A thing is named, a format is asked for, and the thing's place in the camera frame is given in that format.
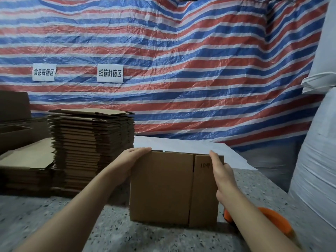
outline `hand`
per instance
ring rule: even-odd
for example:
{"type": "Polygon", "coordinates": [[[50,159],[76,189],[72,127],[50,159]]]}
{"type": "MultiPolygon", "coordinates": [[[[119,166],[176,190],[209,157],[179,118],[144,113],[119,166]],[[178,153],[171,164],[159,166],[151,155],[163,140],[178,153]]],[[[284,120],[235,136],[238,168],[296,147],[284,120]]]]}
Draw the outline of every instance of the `hand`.
{"type": "Polygon", "coordinates": [[[227,163],[222,163],[217,153],[210,151],[210,157],[212,160],[212,170],[217,184],[216,197],[218,201],[224,205],[227,194],[234,190],[239,190],[233,169],[227,163]]]}
{"type": "Polygon", "coordinates": [[[110,172],[116,185],[123,183],[131,174],[135,162],[152,148],[129,148],[124,150],[112,163],[104,169],[110,172]]]}

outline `granite surface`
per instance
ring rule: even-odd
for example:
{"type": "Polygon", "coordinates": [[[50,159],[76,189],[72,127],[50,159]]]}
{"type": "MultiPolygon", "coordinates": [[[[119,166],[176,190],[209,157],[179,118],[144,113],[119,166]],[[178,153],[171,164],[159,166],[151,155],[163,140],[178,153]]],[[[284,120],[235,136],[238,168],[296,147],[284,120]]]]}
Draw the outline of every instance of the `granite surface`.
{"type": "MultiPolygon", "coordinates": [[[[234,170],[237,184],[259,207],[287,218],[306,251],[334,251],[336,230],[301,201],[294,200],[258,171],[234,170]]],[[[212,229],[147,225],[129,220],[129,186],[117,188],[101,212],[84,251],[249,251],[237,229],[219,208],[212,229]]],[[[0,195],[0,251],[12,251],[70,199],[0,195]]]]}

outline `orange object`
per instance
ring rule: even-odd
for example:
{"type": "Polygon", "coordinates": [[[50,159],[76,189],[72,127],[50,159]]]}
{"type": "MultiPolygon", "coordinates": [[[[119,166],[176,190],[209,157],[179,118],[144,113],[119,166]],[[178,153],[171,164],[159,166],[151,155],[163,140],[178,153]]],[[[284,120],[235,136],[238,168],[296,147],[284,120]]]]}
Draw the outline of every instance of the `orange object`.
{"type": "MultiPolygon", "coordinates": [[[[274,210],[258,207],[258,209],[267,217],[284,235],[287,237],[291,237],[293,234],[293,229],[287,219],[281,216],[279,213],[274,210]]],[[[224,219],[228,223],[233,223],[233,219],[230,213],[225,209],[224,211],[224,219]]]]}

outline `forearm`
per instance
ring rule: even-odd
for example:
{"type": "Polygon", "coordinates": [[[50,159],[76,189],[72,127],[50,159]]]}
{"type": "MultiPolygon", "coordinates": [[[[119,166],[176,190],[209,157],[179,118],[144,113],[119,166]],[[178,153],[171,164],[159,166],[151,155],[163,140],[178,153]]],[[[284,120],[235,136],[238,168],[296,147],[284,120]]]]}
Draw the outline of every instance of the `forearm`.
{"type": "Polygon", "coordinates": [[[82,251],[115,185],[102,171],[71,202],[44,224],[17,252],[82,251]]]}
{"type": "Polygon", "coordinates": [[[252,252],[300,251],[238,188],[226,188],[225,208],[252,252]]]}

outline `person's left hand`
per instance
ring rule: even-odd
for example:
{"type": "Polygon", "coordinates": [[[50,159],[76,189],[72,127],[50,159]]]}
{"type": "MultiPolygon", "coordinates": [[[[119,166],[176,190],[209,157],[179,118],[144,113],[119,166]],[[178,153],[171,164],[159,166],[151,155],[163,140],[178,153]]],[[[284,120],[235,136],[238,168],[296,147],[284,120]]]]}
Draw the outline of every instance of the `person's left hand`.
{"type": "Polygon", "coordinates": [[[129,148],[124,150],[112,163],[103,169],[112,175],[116,185],[123,183],[131,174],[131,168],[135,162],[152,148],[129,148]]]}

